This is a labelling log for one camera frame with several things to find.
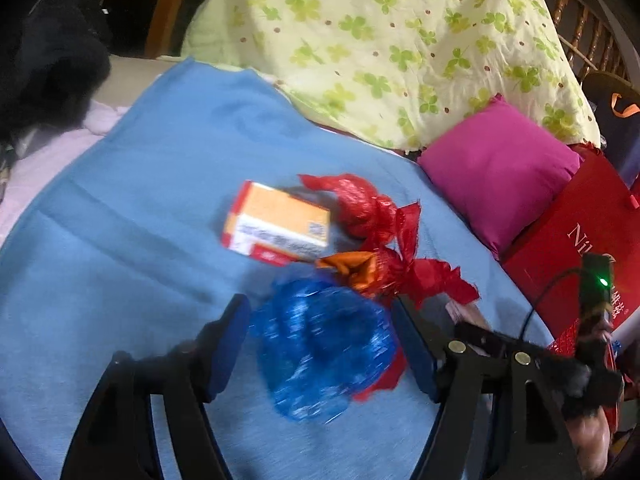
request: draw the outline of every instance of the orange bag handle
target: orange bag handle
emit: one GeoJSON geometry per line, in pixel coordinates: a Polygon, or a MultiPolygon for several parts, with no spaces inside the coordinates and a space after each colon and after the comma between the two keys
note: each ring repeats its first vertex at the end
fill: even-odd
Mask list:
{"type": "Polygon", "coordinates": [[[640,108],[638,108],[638,105],[636,104],[629,105],[622,113],[616,111],[616,103],[621,97],[622,95],[620,94],[611,94],[611,111],[616,117],[619,117],[620,119],[626,119],[627,117],[631,117],[632,115],[640,112],[640,108]]]}

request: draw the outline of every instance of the metal screw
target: metal screw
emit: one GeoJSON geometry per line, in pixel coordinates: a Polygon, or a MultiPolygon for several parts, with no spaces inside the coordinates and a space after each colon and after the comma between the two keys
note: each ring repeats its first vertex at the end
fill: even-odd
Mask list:
{"type": "Polygon", "coordinates": [[[188,354],[190,352],[193,352],[195,349],[196,349],[195,341],[187,340],[178,344],[178,350],[183,354],[188,354]]]}
{"type": "Polygon", "coordinates": [[[111,357],[111,361],[113,362],[113,364],[119,365],[122,361],[126,360],[127,357],[128,355],[126,352],[117,351],[113,353],[113,356],[111,357]]]}
{"type": "Polygon", "coordinates": [[[529,354],[525,354],[524,352],[517,352],[515,358],[516,361],[523,366],[526,366],[531,362],[531,357],[529,356],[529,354]]]}
{"type": "Polygon", "coordinates": [[[462,341],[458,341],[454,339],[449,342],[449,350],[451,350],[455,354],[462,354],[466,350],[466,345],[462,341]]]}

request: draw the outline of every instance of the black cable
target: black cable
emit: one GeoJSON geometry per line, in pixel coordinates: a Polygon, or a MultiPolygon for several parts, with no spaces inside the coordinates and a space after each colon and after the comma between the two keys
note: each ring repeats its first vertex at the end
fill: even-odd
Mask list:
{"type": "Polygon", "coordinates": [[[557,274],[549,283],[547,283],[544,290],[540,293],[540,295],[536,298],[533,303],[531,303],[531,310],[527,314],[527,317],[522,324],[522,328],[520,329],[520,335],[518,336],[518,341],[522,342],[524,339],[524,334],[527,331],[527,326],[529,325],[529,321],[531,321],[531,317],[533,317],[533,313],[536,311],[536,307],[540,304],[540,301],[546,296],[546,294],[556,286],[556,284],[564,280],[567,276],[571,276],[572,274],[580,274],[582,270],[579,267],[572,267],[571,269],[564,270],[560,274],[557,274]]]}

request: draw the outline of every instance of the blue blanket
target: blue blanket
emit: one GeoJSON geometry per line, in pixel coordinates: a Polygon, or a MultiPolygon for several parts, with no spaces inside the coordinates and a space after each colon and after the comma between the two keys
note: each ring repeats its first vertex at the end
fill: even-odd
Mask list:
{"type": "MultiPolygon", "coordinates": [[[[344,172],[398,205],[420,200],[418,256],[462,266],[492,326],[517,332],[529,305],[418,166],[313,126],[252,72],[188,60],[34,200],[0,251],[0,416],[44,480],[59,478],[113,351],[164,353],[233,293],[254,306],[267,297],[278,269],[220,244],[242,181],[289,188],[298,173],[344,172]]],[[[335,227],[328,252],[349,247],[335,227]]],[[[529,338],[551,341],[538,318],[529,338]]],[[[177,480],[161,408],[155,399],[162,466],[177,480]]],[[[436,407],[406,373],[330,424],[291,422],[273,409],[248,338],[207,413],[235,478],[375,480],[409,478],[436,407]]]]}

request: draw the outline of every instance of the yellow-green quilt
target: yellow-green quilt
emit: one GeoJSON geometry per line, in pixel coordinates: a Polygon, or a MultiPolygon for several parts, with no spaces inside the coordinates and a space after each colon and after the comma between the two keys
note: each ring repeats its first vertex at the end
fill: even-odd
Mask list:
{"type": "Polygon", "coordinates": [[[206,0],[182,54],[255,68],[310,119],[388,148],[429,144],[497,92],[600,145],[544,0],[206,0]]]}

